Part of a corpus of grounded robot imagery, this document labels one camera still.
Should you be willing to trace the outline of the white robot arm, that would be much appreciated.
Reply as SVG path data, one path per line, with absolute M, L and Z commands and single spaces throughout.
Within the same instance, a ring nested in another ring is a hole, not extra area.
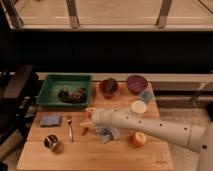
M 213 171 L 213 122 L 197 126 L 178 122 L 143 118 L 119 109 L 96 108 L 91 117 L 80 123 L 83 128 L 113 126 L 141 131 L 199 154 L 197 171 Z

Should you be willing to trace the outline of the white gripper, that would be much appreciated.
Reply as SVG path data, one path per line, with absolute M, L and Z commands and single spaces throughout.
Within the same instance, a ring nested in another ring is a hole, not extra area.
M 85 119 L 80 126 L 88 129 L 93 129 L 94 126 L 111 125 L 112 115 L 115 112 L 114 109 L 96 109 L 95 107 L 86 108 L 85 111 L 92 113 L 91 120 Z

